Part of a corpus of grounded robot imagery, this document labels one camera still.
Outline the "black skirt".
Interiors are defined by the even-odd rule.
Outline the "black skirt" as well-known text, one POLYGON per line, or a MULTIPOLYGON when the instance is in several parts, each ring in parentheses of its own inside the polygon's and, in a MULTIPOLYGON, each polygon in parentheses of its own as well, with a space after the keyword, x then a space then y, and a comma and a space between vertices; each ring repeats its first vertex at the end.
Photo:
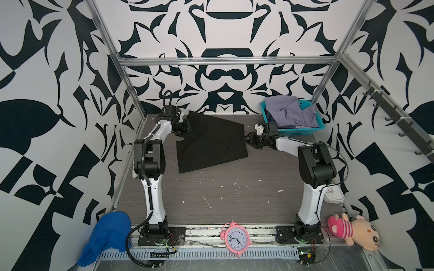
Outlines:
POLYGON ((248 157, 244 124, 189 112, 191 131, 176 142, 178 168, 187 173, 248 157))

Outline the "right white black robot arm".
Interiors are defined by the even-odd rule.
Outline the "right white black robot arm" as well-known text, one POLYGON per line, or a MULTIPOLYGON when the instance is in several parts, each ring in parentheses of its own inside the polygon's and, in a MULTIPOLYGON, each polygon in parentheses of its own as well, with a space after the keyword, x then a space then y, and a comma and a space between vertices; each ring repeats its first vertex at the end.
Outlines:
POLYGON ((326 188, 333 186, 337 170, 324 142, 305 142, 279 134, 275 123, 255 124, 255 131, 244 140, 261 150, 270 147, 298 158, 299 174, 304 182, 300 210, 293 226, 276 227, 276 241, 306 244, 323 240, 321 210, 326 188))

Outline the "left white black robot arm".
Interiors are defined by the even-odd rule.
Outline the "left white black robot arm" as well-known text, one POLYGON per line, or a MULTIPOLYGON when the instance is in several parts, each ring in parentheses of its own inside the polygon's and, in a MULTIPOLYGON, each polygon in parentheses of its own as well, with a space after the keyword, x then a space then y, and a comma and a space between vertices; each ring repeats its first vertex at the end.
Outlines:
POLYGON ((162 196, 162 178, 166 170, 163 144, 172 133, 182 137, 191 131, 189 120, 185 120, 181 109, 172 104, 172 98, 170 90, 163 94, 163 107, 153 119, 153 130, 133 144, 133 178, 141 181, 146 199, 146 219, 137 229, 139 246, 160 245, 170 234, 162 196))

